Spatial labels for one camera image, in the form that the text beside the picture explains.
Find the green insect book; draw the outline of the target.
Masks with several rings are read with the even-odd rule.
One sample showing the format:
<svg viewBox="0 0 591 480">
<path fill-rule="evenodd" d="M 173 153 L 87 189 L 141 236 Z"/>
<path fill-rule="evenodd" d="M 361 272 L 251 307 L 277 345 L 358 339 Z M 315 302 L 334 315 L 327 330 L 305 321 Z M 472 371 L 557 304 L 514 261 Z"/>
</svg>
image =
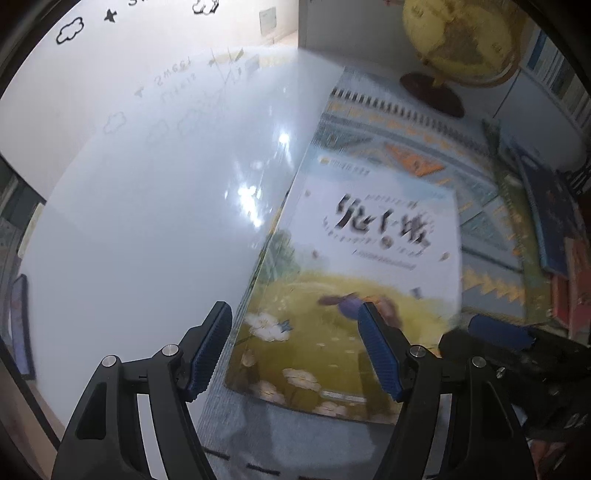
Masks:
<svg viewBox="0 0 591 480">
<path fill-rule="evenodd" d="M 508 210 L 513 233 L 516 235 L 516 252 L 521 264 L 524 287 L 526 323 L 549 323 L 552 314 L 551 280 L 541 267 L 533 216 L 518 171 L 516 155 L 502 142 L 498 124 L 483 120 L 482 128 L 493 158 L 495 180 Z"/>
</svg>

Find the dark blue eagle book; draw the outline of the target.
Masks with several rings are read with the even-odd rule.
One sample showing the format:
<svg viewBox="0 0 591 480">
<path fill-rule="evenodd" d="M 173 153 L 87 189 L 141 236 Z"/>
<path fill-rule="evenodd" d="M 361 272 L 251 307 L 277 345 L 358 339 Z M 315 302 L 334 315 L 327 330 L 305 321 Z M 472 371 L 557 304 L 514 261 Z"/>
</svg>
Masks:
<svg viewBox="0 0 591 480">
<path fill-rule="evenodd" d="M 513 147 L 532 211 L 542 268 L 568 277 L 565 237 L 574 232 L 574 216 L 565 189 L 554 172 L 520 145 Z"/>
</svg>

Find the white yellow rabbit book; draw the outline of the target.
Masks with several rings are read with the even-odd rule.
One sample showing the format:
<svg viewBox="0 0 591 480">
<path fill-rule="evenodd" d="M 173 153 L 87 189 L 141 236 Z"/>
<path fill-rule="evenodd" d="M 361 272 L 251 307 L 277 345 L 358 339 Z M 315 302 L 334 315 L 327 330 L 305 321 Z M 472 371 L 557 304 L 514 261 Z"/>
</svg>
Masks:
<svg viewBox="0 0 591 480">
<path fill-rule="evenodd" d="M 287 196 L 233 346 L 225 385 L 305 413 L 392 424 L 356 314 L 373 303 L 435 349 L 459 313 L 452 191 L 360 158 L 308 154 Z"/>
</svg>

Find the row of shelf books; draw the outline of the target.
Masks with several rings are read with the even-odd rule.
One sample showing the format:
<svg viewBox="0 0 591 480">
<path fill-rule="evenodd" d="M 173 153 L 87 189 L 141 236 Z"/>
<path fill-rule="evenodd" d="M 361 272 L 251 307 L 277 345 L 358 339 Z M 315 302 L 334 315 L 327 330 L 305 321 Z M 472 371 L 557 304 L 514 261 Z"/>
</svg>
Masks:
<svg viewBox="0 0 591 480">
<path fill-rule="evenodd" d="M 590 134 L 590 91 L 555 43 L 539 27 L 532 32 L 522 67 L 583 136 Z"/>
</svg>

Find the red book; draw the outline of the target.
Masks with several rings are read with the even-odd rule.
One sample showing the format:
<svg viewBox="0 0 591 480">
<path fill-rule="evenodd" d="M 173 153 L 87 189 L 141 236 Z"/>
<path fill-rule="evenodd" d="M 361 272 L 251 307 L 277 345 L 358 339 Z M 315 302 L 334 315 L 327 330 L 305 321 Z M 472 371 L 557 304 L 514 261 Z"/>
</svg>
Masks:
<svg viewBox="0 0 591 480">
<path fill-rule="evenodd" d="M 590 333 L 590 256 L 583 240 L 565 238 L 567 276 L 551 281 L 552 316 L 567 330 L 570 340 Z"/>
</svg>

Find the patterned blue orange mat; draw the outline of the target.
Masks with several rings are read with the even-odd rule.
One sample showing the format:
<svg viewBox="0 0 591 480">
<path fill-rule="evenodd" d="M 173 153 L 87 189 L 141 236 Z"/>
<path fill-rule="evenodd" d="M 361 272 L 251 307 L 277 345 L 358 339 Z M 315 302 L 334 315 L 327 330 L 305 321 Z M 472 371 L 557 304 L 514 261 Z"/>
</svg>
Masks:
<svg viewBox="0 0 591 480">
<path fill-rule="evenodd" d="M 220 479 L 367 479 L 417 364 L 469 313 L 526 317 L 479 125 L 348 69 L 273 227 L 198 422 Z"/>
</svg>

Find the blue framed picture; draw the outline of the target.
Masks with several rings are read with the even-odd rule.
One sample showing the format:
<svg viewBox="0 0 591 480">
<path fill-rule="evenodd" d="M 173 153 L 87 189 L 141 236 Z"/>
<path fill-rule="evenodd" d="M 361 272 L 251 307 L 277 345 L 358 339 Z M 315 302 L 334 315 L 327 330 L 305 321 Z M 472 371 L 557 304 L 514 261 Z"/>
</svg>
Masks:
<svg viewBox="0 0 591 480">
<path fill-rule="evenodd" d="M 29 332 L 28 279 L 21 274 L 10 294 L 10 330 L 13 358 L 25 380 L 36 378 Z"/>
</svg>

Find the yellow globe on stand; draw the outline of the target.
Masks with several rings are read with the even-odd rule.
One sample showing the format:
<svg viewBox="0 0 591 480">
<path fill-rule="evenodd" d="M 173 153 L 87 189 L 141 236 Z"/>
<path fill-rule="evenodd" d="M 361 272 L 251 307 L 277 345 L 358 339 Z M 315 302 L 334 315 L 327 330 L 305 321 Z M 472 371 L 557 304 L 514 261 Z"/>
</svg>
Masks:
<svg viewBox="0 0 591 480">
<path fill-rule="evenodd" d="M 403 4 L 403 26 L 430 75 L 403 75 L 420 102 L 453 118 L 465 116 L 450 83 L 492 88 L 508 81 L 522 58 L 526 12 L 514 1 L 414 0 Z"/>
</svg>

